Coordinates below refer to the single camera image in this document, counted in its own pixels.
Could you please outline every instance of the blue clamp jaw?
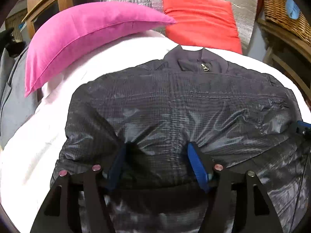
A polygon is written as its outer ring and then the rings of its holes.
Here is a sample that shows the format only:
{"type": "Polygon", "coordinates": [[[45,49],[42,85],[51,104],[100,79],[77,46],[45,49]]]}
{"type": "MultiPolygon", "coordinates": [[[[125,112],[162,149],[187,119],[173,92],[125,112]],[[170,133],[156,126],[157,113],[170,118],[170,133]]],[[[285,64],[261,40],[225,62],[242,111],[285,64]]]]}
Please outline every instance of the blue clamp jaw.
{"type": "Polygon", "coordinates": [[[290,125],[290,131],[303,135],[305,139],[311,139],[311,124],[305,123],[303,121],[297,121],[290,125]]]}
{"type": "Polygon", "coordinates": [[[229,218],[231,191],[237,193],[232,232],[282,233],[274,206],[256,173],[229,171],[203,153],[195,142],[188,144],[188,158],[200,188],[213,196],[198,233],[223,233],[229,218]]]}

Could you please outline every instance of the white bedsheet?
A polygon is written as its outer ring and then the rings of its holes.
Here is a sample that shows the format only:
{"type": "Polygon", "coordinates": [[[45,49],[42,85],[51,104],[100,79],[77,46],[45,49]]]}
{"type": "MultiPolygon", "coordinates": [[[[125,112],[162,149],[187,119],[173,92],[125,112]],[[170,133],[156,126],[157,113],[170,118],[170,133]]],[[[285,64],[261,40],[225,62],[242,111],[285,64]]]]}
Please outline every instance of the white bedsheet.
{"type": "MultiPolygon", "coordinates": [[[[124,37],[74,62],[45,87],[45,94],[52,92],[42,100],[36,113],[17,130],[0,154],[1,204],[21,233],[30,232],[41,203],[49,191],[55,162],[66,141],[64,128],[73,92],[81,84],[102,74],[162,59],[176,46],[176,43],[153,31],[124,37]]],[[[183,48],[200,49],[191,46],[183,48]]],[[[293,90],[303,120],[311,123],[311,113],[300,91],[278,70],[234,52],[209,50],[245,68],[273,75],[285,87],[293,90]]]]}

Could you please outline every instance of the quilted fabric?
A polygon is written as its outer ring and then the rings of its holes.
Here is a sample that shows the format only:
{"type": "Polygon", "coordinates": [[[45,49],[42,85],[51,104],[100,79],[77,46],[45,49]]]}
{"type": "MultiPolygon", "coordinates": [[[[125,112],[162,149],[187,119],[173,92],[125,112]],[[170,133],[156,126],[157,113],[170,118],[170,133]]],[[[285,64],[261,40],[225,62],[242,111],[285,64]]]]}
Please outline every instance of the quilted fabric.
{"type": "MultiPolygon", "coordinates": [[[[103,75],[74,92],[51,184],[62,169],[105,167],[127,143],[119,186],[105,197],[116,232],[196,232],[208,199],[187,159],[185,146],[195,141],[216,163],[255,171],[288,233],[306,212],[311,185],[310,146],[288,131],[300,119],[293,92],[274,77],[178,46],[163,60],[103,75]]],[[[80,204],[88,232],[83,194],[80,204]]]]}

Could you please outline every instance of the red pillow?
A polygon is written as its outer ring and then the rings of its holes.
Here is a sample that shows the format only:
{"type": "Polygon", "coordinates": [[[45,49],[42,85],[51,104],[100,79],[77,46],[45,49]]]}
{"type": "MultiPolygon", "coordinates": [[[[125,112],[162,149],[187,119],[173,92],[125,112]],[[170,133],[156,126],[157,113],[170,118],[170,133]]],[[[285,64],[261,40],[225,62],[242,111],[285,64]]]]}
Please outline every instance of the red pillow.
{"type": "Polygon", "coordinates": [[[202,46],[242,54],[231,3],[223,0],[163,0],[164,13],[177,24],[166,35],[185,46],[202,46]]]}

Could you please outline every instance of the zipper pull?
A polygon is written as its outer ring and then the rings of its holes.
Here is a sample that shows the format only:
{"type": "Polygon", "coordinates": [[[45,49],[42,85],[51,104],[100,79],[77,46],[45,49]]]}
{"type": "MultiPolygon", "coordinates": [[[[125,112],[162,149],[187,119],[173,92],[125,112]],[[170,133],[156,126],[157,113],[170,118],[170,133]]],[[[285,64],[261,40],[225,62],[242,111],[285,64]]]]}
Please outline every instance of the zipper pull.
{"type": "Polygon", "coordinates": [[[206,65],[204,65],[203,63],[201,64],[201,66],[203,67],[203,70],[204,70],[204,71],[207,72],[207,71],[209,70],[209,68],[208,68],[206,65]]]}

